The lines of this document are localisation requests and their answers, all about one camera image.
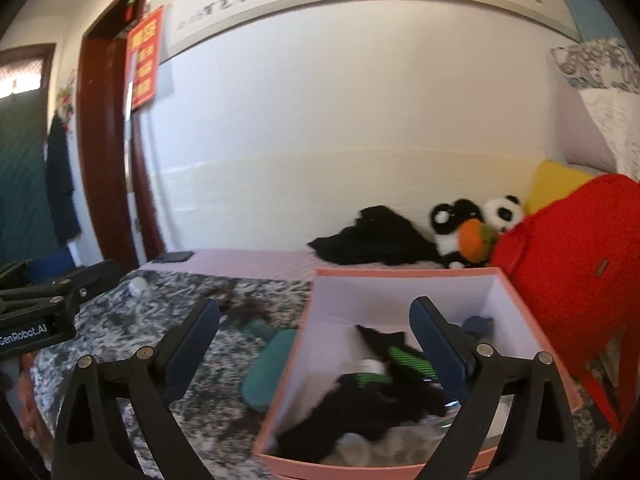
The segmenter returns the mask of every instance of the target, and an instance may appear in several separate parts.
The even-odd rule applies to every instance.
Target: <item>patterned pillowcase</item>
[[[640,68],[618,38],[554,48],[551,54],[575,89],[618,88],[640,94]]]

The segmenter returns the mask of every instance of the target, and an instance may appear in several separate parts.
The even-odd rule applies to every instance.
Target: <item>blue gripper pad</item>
[[[472,339],[459,326],[449,324],[426,296],[412,302],[409,325],[444,391],[465,404],[469,397],[466,380],[476,363]]]

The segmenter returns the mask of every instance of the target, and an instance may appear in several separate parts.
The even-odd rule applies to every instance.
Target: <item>bed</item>
[[[66,383],[82,355],[92,354],[100,361],[129,358],[181,323],[201,296],[228,306],[254,298],[273,324],[296,328],[315,269],[330,266],[310,253],[206,250],[185,263],[149,264],[132,272],[117,288],[84,305],[76,318],[75,339],[37,356],[31,369],[34,397],[47,428],[55,433]],[[130,294],[127,282],[135,276],[148,281],[151,297],[140,301]],[[217,479],[273,478],[252,456],[263,416],[248,409],[240,396],[242,370],[262,346],[236,328],[220,329],[184,398],[171,406],[185,436]],[[584,478],[609,449],[614,434],[583,390],[581,395],[585,407],[575,413],[575,427]],[[160,478],[130,405],[123,404],[122,413],[145,473]]]

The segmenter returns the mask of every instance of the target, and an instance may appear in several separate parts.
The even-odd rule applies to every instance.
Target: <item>gray patterned blanket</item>
[[[127,359],[138,348],[156,343],[166,330],[183,322],[201,296],[239,306],[247,298],[261,304],[271,323],[296,328],[310,293],[309,282],[216,278],[199,274],[137,270],[152,295],[140,301],[125,280],[116,289],[83,306],[76,318],[78,336],[44,349],[32,369],[36,403],[54,434],[66,384],[76,361],[91,354],[98,361]],[[243,370],[260,355],[263,343],[235,327],[221,328],[184,398],[171,411],[202,461],[217,479],[271,479],[252,456],[263,416],[241,399]],[[575,414],[581,478],[586,478],[614,439],[606,420],[582,390],[585,408]],[[122,405],[125,425],[146,474],[161,478],[142,438],[130,404]]]

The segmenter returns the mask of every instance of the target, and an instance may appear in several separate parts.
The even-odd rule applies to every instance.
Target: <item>orange plush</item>
[[[458,228],[460,255],[473,264],[489,259],[496,240],[495,230],[477,218],[465,221]]]

